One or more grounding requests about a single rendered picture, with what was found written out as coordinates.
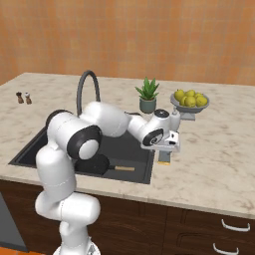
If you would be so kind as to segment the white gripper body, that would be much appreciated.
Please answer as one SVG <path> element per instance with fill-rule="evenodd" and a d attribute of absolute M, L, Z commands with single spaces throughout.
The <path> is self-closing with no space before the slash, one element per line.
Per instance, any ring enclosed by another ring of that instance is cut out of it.
<path fill-rule="evenodd" d="M 151 146 L 140 146 L 143 149 L 154 149 L 160 151 L 170 151 L 170 152 L 180 152 L 180 142 L 174 143 L 173 141 L 169 140 L 162 140 L 157 144 L 153 144 Z"/>

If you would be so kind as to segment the grey and yellow sponge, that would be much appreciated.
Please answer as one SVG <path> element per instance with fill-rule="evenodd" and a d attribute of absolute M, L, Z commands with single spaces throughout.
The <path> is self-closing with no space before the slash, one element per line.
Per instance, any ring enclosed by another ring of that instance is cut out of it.
<path fill-rule="evenodd" d="M 170 165 L 170 151 L 160 151 L 158 153 L 158 163 L 163 165 Z"/>

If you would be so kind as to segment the black sink basin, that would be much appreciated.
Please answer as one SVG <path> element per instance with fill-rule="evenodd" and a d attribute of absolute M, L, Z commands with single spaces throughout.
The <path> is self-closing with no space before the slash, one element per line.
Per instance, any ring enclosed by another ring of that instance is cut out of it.
<path fill-rule="evenodd" d="M 78 159 L 90 159 L 96 154 L 105 155 L 111 165 L 131 166 L 134 171 L 108 170 L 104 175 L 75 171 Z M 153 158 L 154 152 L 141 148 L 126 131 L 119 137 L 108 137 L 98 126 L 68 111 L 55 111 L 11 163 L 36 168 L 40 181 L 52 185 L 74 184 L 78 174 L 149 183 Z"/>

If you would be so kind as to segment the grey fruit bowl on stand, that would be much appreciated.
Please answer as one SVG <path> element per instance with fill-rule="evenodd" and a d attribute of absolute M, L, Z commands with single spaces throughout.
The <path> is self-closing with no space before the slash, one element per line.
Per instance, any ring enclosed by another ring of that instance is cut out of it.
<path fill-rule="evenodd" d="M 206 104 L 205 106 L 200 108 L 199 107 L 194 107 L 194 108 L 184 107 L 179 104 L 179 101 L 175 99 L 174 95 L 170 96 L 170 102 L 180 112 L 180 118 L 186 121 L 194 121 L 195 115 L 201 113 L 204 109 L 206 109 L 209 106 L 209 104 Z"/>

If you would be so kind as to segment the green plant in grey pot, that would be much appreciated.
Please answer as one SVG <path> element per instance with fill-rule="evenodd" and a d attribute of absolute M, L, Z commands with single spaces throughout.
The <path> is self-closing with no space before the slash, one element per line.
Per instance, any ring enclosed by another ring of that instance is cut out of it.
<path fill-rule="evenodd" d="M 135 88 L 139 92 L 139 109 L 144 114 L 151 114 L 155 111 L 157 88 L 158 84 L 155 79 L 150 81 L 148 78 L 144 78 L 141 88 Z"/>

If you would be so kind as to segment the dark wood cupboard door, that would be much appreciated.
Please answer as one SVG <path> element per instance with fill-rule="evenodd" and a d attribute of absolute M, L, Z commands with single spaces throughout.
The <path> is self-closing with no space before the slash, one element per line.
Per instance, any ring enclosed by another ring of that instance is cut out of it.
<path fill-rule="evenodd" d="M 99 219 L 89 226 L 102 255 L 161 255 L 165 206 L 97 195 Z"/>

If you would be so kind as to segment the dark wood drawer front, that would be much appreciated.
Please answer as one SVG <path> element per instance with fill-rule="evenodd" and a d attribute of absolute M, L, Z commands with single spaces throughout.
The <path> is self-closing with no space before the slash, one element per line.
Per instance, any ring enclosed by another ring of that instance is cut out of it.
<path fill-rule="evenodd" d="M 240 240 L 255 242 L 255 219 L 246 219 L 197 210 L 168 207 L 167 220 L 172 224 L 185 226 L 192 229 L 203 229 L 207 230 L 208 232 L 215 231 L 223 236 L 236 236 Z M 250 227 L 250 230 L 247 232 L 229 230 L 222 225 L 221 221 L 224 221 L 226 225 L 232 227 Z"/>
<path fill-rule="evenodd" d="M 162 255 L 222 255 L 218 250 L 238 255 L 255 255 L 255 244 L 245 243 L 233 237 L 209 233 L 180 232 L 165 236 Z"/>

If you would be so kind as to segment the dark grey curved tap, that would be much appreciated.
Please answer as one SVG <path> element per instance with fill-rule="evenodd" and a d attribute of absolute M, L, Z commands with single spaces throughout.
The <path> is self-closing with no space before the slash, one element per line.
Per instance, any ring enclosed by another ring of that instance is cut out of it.
<path fill-rule="evenodd" d="M 77 96 L 76 96 L 76 108 L 77 108 L 78 117 L 82 114 L 82 92 L 83 92 L 84 82 L 88 76 L 90 76 L 93 79 L 95 93 L 96 93 L 96 101 L 97 102 L 101 101 L 100 87 L 99 87 L 99 82 L 98 82 L 96 74 L 91 70 L 87 70 L 83 72 L 78 83 Z"/>

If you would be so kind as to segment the grey dishwasher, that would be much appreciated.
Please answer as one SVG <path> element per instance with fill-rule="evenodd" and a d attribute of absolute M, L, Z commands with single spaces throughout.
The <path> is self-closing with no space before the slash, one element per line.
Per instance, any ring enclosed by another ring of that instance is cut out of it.
<path fill-rule="evenodd" d="M 10 248 L 22 252 L 28 251 L 1 193 L 0 193 L 0 245 L 5 248 Z"/>

